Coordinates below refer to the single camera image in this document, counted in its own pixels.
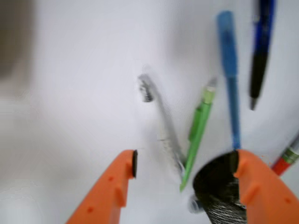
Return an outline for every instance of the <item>pen grip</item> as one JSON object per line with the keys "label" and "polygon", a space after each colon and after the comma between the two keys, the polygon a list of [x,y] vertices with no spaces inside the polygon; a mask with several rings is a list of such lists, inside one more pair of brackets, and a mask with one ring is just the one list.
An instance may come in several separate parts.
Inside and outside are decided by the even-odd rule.
{"label": "pen grip", "polygon": [[263,83],[266,70],[268,54],[263,52],[255,53],[253,56],[253,66],[251,71],[250,96],[258,98]]}
{"label": "pen grip", "polygon": [[239,125],[239,99],[238,86],[236,78],[227,79],[228,83],[228,98],[229,112],[231,118],[231,127],[233,132],[233,149],[241,148],[240,140],[240,125]]}

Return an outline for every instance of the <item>pen tip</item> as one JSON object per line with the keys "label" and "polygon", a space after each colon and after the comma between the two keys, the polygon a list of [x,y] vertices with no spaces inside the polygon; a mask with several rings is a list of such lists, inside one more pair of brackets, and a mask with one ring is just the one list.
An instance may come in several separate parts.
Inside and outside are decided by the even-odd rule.
{"label": "pen tip", "polygon": [[251,102],[250,102],[250,109],[252,111],[254,111],[255,107],[256,107],[256,103],[257,103],[257,99],[256,98],[251,98]]}
{"label": "pen tip", "polygon": [[217,78],[212,78],[212,79],[210,80],[208,86],[210,86],[210,87],[214,87],[214,88],[215,88],[216,85],[217,85]]}

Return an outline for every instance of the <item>black textured object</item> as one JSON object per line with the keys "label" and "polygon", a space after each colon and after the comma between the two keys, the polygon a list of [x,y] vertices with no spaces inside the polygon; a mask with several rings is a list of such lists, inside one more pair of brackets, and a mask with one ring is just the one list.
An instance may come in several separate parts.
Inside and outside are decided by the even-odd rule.
{"label": "black textured object", "polygon": [[239,182],[232,174],[237,163],[237,152],[222,155],[206,164],[194,178],[195,195],[213,224],[247,223]]}

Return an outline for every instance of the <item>blue pen cap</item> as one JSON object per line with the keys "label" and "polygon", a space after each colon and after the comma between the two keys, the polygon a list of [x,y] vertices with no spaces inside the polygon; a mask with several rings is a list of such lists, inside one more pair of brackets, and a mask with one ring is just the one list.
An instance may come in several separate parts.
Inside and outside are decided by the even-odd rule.
{"label": "blue pen cap", "polygon": [[218,35],[222,55],[222,64],[225,76],[236,77],[237,55],[235,47],[234,16],[230,11],[225,11],[217,16]]}

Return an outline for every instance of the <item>pen clip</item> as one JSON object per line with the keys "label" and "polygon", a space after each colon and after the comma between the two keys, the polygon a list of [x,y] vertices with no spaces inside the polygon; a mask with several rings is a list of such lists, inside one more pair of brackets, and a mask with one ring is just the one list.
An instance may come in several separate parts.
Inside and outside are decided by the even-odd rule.
{"label": "pen clip", "polygon": [[200,115],[201,115],[201,107],[198,106],[195,109],[192,126],[191,126],[190,132],[189,132],[189,141],[190,142],[192,142],[194,140],[194,137],[196,135],[196,131],[197,131],[197,128],[198,128],[199,122],[200,122]]}
{"label": "pen clip", "polygon": [[257,24],[261,19],[260,0],[254,0],[253,4],[253,23]]}

